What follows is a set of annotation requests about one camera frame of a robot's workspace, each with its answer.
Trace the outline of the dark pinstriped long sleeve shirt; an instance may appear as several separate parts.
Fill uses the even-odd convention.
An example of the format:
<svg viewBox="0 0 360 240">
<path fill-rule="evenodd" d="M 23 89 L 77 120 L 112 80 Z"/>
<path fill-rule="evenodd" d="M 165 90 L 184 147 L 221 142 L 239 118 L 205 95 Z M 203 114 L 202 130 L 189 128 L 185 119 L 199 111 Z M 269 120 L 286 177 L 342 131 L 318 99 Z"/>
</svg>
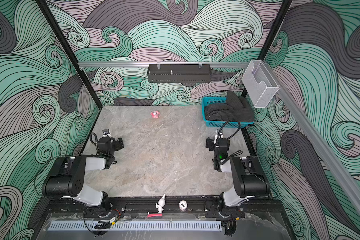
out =
<svg viewBox="0 0 360 240">
<path fill-rule="evenodd" d="M 208 121 L 227 122 L 237 120 L 240 123 L 251 123 L 255 120 L 254 111 L 243 96 L 228 91 L 225 103 L 212 103 L 205 107 L 205 118 Z"/>
</svg>

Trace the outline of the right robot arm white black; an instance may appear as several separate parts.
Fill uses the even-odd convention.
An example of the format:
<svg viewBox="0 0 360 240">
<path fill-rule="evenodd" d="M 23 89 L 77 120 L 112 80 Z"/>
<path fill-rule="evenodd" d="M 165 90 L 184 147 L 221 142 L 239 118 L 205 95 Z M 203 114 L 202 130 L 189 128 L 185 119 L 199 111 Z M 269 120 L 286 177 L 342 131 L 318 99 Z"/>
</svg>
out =
<svg viewBox="0 0 360 240">
<path fill-rule="evenodd" d="M 216 136 L 206 139 L 206 148 L 214 153 L 214 169 L 219 173 L 230 173 L 233 186 L 220 194 L 218 208 L 238 207 L 251 199 L 267 198 L 271 192 L 264 171 L 256 156 L 242 157 L 239 150 L 228 154 L 230 141 Z"/>
</svg>

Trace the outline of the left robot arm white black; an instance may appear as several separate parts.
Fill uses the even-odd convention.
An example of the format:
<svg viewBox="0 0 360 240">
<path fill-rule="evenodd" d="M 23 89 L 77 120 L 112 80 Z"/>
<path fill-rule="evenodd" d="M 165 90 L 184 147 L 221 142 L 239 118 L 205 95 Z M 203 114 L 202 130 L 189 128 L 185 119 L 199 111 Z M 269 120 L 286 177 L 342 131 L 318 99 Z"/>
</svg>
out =
<svg viewBox="0 0 360 240">
<path fill-rule="evenodd" d="M 42 185 L 42 196 L 71 199 L 88 208 L 101 208 L 109 212 L 112 204 L 108 194 L 86 185 L 85 175 L 87 172 L 108 170 L 116 164 L 114 153 L 124 148 L 124 141 L 108 135 L 98 139 L 95 133 L 91 133 L 90 141 L 96 148 L 96 155 L 64 156 L 55 160 Z"/>
</svg>

